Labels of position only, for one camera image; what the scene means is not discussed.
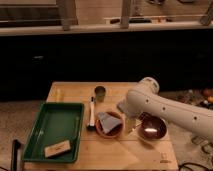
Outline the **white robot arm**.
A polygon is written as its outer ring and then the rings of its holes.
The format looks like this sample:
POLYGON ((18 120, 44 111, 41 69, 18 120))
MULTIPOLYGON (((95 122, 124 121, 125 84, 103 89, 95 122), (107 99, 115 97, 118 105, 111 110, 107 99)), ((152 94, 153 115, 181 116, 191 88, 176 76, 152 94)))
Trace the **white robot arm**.
POLYGON ((159 89, 152 77, 143 78, 129 89, 124 101, 128 116, 139 117, 146 112, 213 142, 213 110, 163 98, 158 95, 159 89))

